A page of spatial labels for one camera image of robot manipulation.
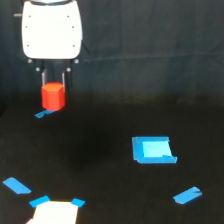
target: black surface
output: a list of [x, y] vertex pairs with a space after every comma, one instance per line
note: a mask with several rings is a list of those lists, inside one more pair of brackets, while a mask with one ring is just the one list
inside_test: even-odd
[[[224, 108], [182, 105], [68, 104], [37, 119], [38, 102], [11, 103], [0, 118], [0, 223], [24, 224], [29, 201], [86, 201], [77, 224], [223, 223]], [[133, 161], [133, 136], [169, 136], [175, 165]], [[193, 187], [203, 196], [179, 205]]]

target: blue square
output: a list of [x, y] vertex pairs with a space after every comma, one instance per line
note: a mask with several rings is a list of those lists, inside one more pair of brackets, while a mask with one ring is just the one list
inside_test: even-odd
[[169, 147], [168, 137], [132, 138], [133, 157], [139, 163], [176, 163]]

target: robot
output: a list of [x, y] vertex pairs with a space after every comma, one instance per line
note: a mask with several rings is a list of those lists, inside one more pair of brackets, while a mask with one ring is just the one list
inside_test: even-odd
[[[75, 0], [25, 0], [22, 18], [22, 49], [28, 63], [42, 76], [42, 106], [51, 111], [65, 106], [66, 74], [79, 63], [83, 43], [82, 22]], [[47, 83], [47, 60], [63, 60], [62, 83]]]

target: blue tape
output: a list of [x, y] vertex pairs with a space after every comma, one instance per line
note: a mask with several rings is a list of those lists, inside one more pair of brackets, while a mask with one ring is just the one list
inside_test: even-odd
[[169, 142], [169, 137], [167, 136], [158, 136], [158, 137], [133, 137], [134, 139], [136, 139], [136, 141], [141, 141], [141, 142], [162, 142], [162, 141], [166, 141]]
[[37, 117], [37, 118], [42, 118], [45, 114], [52, 114], [54, 113], [56, 110], [45, 110], [45, 111], [42, 111], [40, 113], [37, 113], [35, 114], [34, 116]]
[[79, 208], [81, 208], [84, 204], [85, 204], [85, 201], [82, 201], [80, 199], [77, 199], [77, 198], [74, 198], [71, 202], [73, 205], [76, 205], [78, 206]]
[[46, 196], [43, 196], [43, 197], [38, 198], [36, 200], [30, 201], [30, 205], [33, 208], [36, 208], [38, 205], [43, 204], [43, 203], [45, 203], [47, 201], [50, 201], [50, 198], [46, 195]]
[[45, 114], [52, 114], [54, 112], [56, 112], [56, 110], [45, 110], [44, 111]]
[[175, 200], [176, 203], [185, 204], [201, 195], [202, 193], [197, 187], [192, 187], [191, 189], [176, 195], [175, 197], [173, 197], [173, 199]]
[[[143, 147], [143, 142], [151, 142], [152, 148], [149, 149], [150, 151]], [[134, 137], [132, 138], [133, 158], [142, 164], [176, 163], [177, 157], [172, 156], [168, 142], [168, 137]]]
[[37, 118], [42, 118], [44, 116], [44, 112], [40, 112], [38, 114], [35, 114], [34, 116]]
[[7, 180], [3, 181], [8, 188], [13, 190], [16, 194], [29, 194], [31, 190], [20, 183], [13, 177], [8, 178]]

